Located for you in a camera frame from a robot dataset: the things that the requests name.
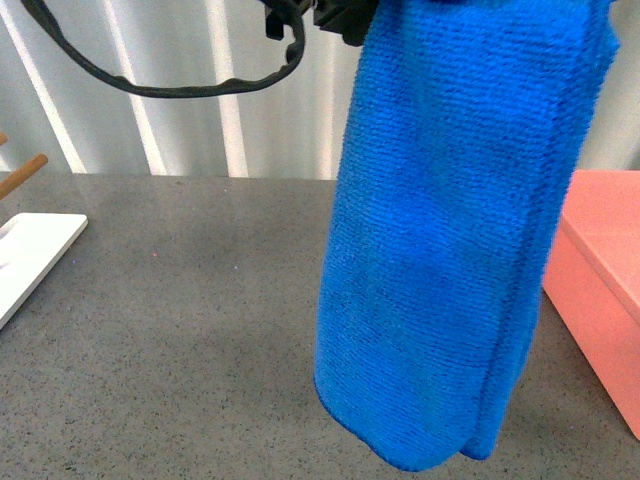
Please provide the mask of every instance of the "wooden stick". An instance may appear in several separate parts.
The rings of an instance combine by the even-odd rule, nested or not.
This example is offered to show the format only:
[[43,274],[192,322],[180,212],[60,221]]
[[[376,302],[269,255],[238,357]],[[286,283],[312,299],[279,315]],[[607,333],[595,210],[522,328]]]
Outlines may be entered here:
[[48,161],[45,155],[36,155],[9,175],[3,182],[0,182],[0,200],[22,185],[31,175],[44,167]]

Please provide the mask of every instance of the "black cable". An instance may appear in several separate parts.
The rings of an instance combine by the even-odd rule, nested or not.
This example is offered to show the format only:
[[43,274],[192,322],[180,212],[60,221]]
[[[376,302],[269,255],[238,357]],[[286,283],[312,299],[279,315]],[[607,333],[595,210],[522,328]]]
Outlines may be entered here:
[[294,42],[287,47],[286,64],[279,71],[268,75],[261,80],[241,80],[230,78],[213,86],[202,87],[147,87],[132,84],[122,76],[114,76],[94,65],[71,45],[62,33],[58,21],[47,7],[44,0],[21,0],[33,19],[45,32],[65,51],[71,59],[80,65],[89,74],[119,90],[134,95],[154,98],[201,98],[229,95],[233,93],[247,93],[270,87],[293,72],[304,54],[305,36],[302,13],[292,0],[260,0],[269,8],[278,13],[285,25],[293,30]]

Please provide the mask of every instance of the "towel fold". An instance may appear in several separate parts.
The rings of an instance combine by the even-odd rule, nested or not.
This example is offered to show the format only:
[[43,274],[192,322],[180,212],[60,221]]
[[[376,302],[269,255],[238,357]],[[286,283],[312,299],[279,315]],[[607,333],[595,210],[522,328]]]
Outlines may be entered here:
[[609,3],[379,3],[345,133],[315,382],[400,469],[494,449],[617,48]]

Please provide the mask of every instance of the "pink container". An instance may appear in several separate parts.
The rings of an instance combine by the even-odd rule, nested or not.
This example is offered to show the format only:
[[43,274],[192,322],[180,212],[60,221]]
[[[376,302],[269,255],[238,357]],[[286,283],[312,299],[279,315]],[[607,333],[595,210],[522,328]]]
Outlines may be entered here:
[[640,440],[640,172],[574,174],[544,289]]

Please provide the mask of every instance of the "speckled gray surface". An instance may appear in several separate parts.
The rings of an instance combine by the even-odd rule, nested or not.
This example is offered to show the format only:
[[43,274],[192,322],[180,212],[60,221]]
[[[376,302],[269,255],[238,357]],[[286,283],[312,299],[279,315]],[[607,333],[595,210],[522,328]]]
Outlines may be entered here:
[[0,332],[0,478],[640,478],[545,300],[495,454],[394,470],[312,386],[330,182],[38,174],[4,201],[89,227]]

